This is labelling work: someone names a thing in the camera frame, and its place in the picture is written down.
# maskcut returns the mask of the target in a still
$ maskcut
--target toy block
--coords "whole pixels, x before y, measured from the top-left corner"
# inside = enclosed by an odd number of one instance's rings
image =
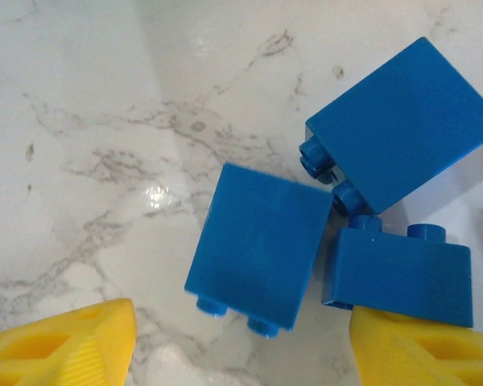
[[[267,338],[291,331],[324,235],[332,194],[225,164],[185,289],[197,307],[232,308]]]
[[[129,299],[0,332],[0,386],[121,386],[136,342]]]
[[[349,328],[363,386],[483,386],[483,334],[355,306]]]
[[[470,249],[446,243],[437,225],[410,225],[398,236],[382,233],[378,217],[353,216],[330,248],[323,303],[471,327]]]
[[[378,214],[483,144],[483,98],[421,38],[306,126],[306,171],[316,179],[338,165],[347,178],[334,208]]]

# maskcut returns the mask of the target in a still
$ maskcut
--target white marble surface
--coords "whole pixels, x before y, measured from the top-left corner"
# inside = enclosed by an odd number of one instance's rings
[[[123,296],[128,385],[358,384],[320,267],[271,341],[183,285],[221,164],[314,183],[306,118],[421,35],[483,95],[483,1],[0,1],[0,329]],[[472,249],[483,331],[483,147],[383,217]]]

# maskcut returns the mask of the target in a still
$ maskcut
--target yellow plastic object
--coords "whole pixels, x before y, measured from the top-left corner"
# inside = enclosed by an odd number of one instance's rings
[[[0,386],[120,386],[135,341],[129,299],[2,331]]]
[[[483,334],[355,306],[350,338],[363,386],[483,386]]]

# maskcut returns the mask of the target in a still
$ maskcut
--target lego stud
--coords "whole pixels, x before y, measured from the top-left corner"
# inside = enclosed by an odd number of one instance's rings
[[[333,206],[341,216],[353,216],[365,207],[365,200],[360,192],[346,179],[332,189],[335,195]]]
[[[382,232],[383,220],[376,216],[356,215],[349,219],[349,228],[368,232]]]
[[[261,322],[254,318],[249,318],[247,326],[256,334],[260,334],[265,338],[275,338],[279,332],[279,328],[270,323]]]
[[[413,224],[408,227],[408,237],[445,243],[445,228],[434,224]]]
[[[302,163],[304,169],[314,179],[336,165],[327,150],[315,136],[309,138],[299,146],[299,151],[302,154],[300,163]]]
[[[199,310],[203,310],[206,314],[210,314],[214,317],[224,316],[227,312],[227,306],[219,302],[214,302],[212,300],[207,300],[203,298],[199,298],[196,301],[196,307]]]

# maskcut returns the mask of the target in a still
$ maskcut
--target marble countertop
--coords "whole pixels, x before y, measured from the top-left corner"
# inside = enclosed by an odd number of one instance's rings
[[[479,3],[0,1],[0,330],[128,297],[127,385],[357,385],[318,267],[292,333],[201,314],[200,229],[226,160],[315,184],[305,120],[421,35],[483,96]],[[483,146],[382,217],[472,249],[483,331]]]

